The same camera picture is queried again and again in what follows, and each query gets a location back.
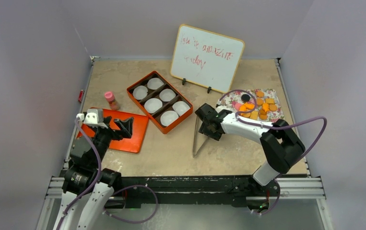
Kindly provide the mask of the metal tongs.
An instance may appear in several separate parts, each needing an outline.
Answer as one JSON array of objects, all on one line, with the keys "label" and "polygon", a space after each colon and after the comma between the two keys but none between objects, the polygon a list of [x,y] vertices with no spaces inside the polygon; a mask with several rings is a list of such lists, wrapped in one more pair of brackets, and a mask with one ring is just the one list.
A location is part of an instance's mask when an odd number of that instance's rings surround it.
[{"label": "metal tongs", "polygon": [[203,142],[198,147],[199,136],[201,135],[201,133],[200,133],[200,127],[201,127],[201,125],[202,125],[202,121],[198,117],[196,117],[196,120],[195,120],[195,128],[194,128],[194,137],[193,137],[193,146],[192,146],[192,157],[193,158],[196,158],[196,156],[202,151],[202,149],[204,148],[205,144],[210,139],[208,136],[205,136],[205,139],[203,140]]}]

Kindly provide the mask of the pink round cookie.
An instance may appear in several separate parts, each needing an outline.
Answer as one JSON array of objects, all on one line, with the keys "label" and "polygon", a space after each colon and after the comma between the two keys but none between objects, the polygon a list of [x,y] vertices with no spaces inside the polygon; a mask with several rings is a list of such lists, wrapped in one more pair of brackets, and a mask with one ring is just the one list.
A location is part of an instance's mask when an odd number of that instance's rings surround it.
[{"label": "pink round cookie", "polygon": [[239,111],[242,105],[242,103],[235,103],[234,108]]}]

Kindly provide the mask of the orange fish cookie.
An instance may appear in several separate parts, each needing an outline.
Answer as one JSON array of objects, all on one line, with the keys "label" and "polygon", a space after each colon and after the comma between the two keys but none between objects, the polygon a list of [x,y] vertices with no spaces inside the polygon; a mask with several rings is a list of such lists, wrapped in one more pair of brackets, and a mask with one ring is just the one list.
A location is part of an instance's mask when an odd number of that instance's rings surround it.
[{"label": "orange fish cookie", "polygon": [[255,104],[253,103],[244,103],[244,106],[247,111],[253,111],[255,109]]}]

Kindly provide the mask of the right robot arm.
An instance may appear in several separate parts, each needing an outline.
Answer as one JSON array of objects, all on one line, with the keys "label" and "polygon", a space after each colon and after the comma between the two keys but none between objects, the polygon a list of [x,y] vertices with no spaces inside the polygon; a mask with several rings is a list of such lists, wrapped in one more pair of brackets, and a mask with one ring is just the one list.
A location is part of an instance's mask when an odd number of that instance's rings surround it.
[{"label": "right robot arm", "polygon": [[202,122],[199,133],[220,140],[223,134],[240,136],[262,146],[266,161],[253,173],[249,190],[260,195],[268,183],[281,174],[286,174],[305,152],[306,148],[285,120],[261,122],[237,116],[223,106],[213,108],[205,103],[195,112]]}]

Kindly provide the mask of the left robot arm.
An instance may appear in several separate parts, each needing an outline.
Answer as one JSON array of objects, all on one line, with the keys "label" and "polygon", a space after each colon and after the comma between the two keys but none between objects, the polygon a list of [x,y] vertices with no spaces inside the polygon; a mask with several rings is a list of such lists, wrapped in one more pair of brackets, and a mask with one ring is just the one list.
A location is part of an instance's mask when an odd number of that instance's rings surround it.
[{"label": "left robot arm", "polygon": [[131,138],[133,121],[77,115],[75,125],[82,137],[70,152],[55,230],[91,230],[108,199],[121,193],[121,173],[103,168],[102,159],[111,141]]}]

